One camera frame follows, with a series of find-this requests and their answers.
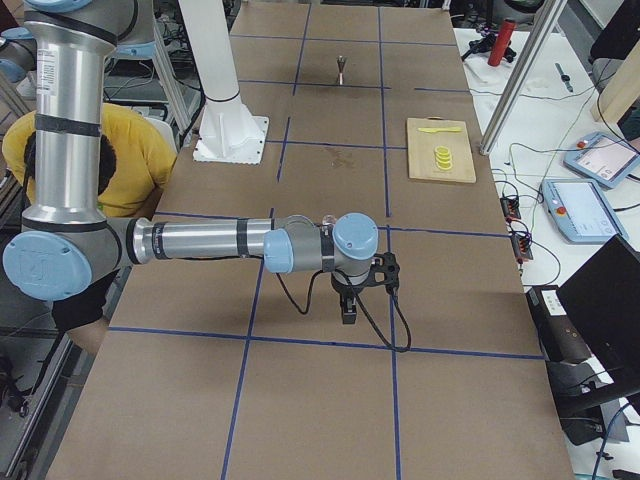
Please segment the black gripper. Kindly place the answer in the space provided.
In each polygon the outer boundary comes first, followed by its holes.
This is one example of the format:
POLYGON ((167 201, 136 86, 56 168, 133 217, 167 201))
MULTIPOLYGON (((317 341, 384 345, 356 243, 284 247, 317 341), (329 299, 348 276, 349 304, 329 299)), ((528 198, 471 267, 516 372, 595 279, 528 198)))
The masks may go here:
POLYGON ((331 273, 331 285, 341 296, 341 318, 343 324, 355 324, 357 319, 357 304, 355 296, 366 288, 367 274, 349 276, 341 271, 331 273))

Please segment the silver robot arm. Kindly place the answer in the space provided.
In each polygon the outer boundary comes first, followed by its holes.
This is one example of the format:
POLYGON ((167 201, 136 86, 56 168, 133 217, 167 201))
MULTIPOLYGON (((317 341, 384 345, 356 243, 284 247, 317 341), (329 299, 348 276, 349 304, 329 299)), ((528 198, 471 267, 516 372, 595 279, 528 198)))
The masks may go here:
POLYGON ((152 222, 109 218, 98 207, 104 63, 119 46, 154 53, 149 1, 28 1, 37 44, 35 198, 3 266, 23 293, 58 301, 107 274, 152 260, 255 258, 275 274, 328 272, 342 320, 381 266, 375 222, 361 213, 314 223, 276 219, 152 222))

